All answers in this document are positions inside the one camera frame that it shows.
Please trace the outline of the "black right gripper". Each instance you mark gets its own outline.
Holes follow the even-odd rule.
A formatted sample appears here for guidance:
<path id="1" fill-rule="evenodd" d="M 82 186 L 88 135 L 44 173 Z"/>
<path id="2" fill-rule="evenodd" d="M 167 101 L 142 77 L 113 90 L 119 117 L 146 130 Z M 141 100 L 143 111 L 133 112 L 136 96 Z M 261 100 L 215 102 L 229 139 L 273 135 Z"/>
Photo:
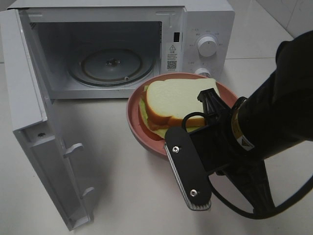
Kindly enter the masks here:
<path id="1" fill-rule="evenodd" d="M 265 219 L 275 209 L 268 175 L 263 160 L 249 160 L 247 152 L 237 143 L 231 128 L 235 112 L 211 88 L 197 97 L 203 113 L 189 117 L 204 118 L 205 125 L 189 134 L 189 165 L 192 174 L 210 175 L 228 169 L 228 179 L 252 205 L 253 212 L 244 217 Z"/>

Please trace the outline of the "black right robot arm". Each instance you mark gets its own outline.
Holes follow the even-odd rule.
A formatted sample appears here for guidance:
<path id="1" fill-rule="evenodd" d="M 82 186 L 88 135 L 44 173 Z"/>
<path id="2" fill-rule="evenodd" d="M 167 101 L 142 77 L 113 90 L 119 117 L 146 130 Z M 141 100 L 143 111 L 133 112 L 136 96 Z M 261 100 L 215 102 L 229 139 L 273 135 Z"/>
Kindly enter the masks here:
<path id="1" fill-rule="evenodd" d="M 313 139 L 313 33 L 282 42 L 276 69 L 250 96 L 227 108 L 212 92 L 201 92 L 206 125 L 190 137 L 208 173 L 226 176 L 252 205 L 251 213 L 209 190 L 227 207 L 250 219 L 275 216 L 293 206 L 313 188 L 309 179 L 276 206 L 265 159 Z"/>

